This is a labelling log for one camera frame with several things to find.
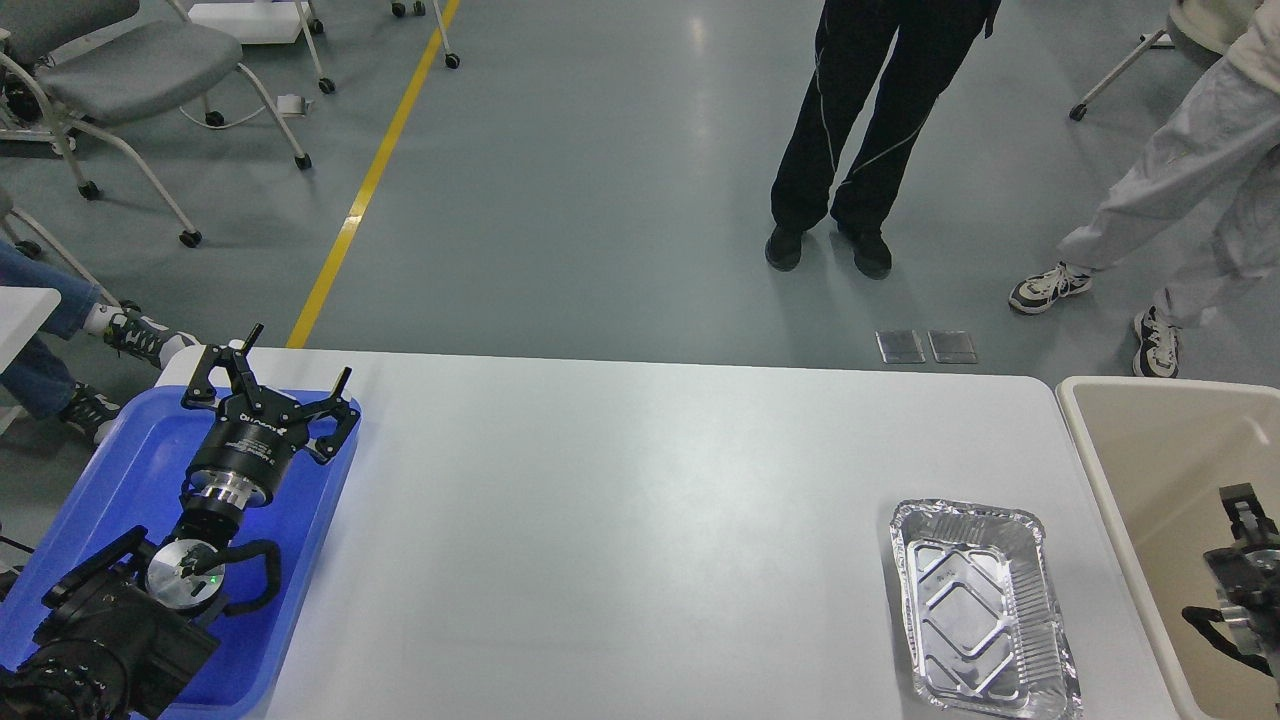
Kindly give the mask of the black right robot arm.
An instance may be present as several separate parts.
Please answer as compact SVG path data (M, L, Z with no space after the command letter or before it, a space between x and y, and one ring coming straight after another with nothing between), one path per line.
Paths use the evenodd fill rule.
M1185 606L1181 618L1216 651L1274 679L1279 652L1279 536L1249 483L1219 489L1234 542L1203 553L1216 607Z

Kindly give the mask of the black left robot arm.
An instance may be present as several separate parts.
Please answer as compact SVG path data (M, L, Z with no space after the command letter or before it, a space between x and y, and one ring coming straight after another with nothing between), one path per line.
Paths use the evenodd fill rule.
M3 716L246 711L355 456L349 377L274 389L248 346L211 346L128 405L3 606Z

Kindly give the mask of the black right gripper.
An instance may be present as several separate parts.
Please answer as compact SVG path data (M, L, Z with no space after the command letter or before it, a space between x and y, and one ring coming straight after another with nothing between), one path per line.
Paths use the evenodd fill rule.
M1222 619L1235 641L1276 641L1279 551L1271 544L1271 518L1251 483L1221 487L1219 497L1234 543L1203 553L1203 560Z

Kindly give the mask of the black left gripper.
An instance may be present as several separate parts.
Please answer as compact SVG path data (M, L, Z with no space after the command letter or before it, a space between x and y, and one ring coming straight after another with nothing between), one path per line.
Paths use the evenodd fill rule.
M221 369L230 382L230 395L218 409L215 421L187 468L187 480L193 489L205 489L219 482L246 480L251 486L248 503L270 503L294 457L303 450L317 465L328 465L342 450L358 425L361 413L344 397L352 368L344 366L330 393L302 405L288 393L270 393L257 383L248 355L262 333L256 323L239 347L206 346L180 398L184 409L215 410L211 374ZM255 416L253 411L265 411ZM333 419L335 428L328 436L310 434L310 423Z

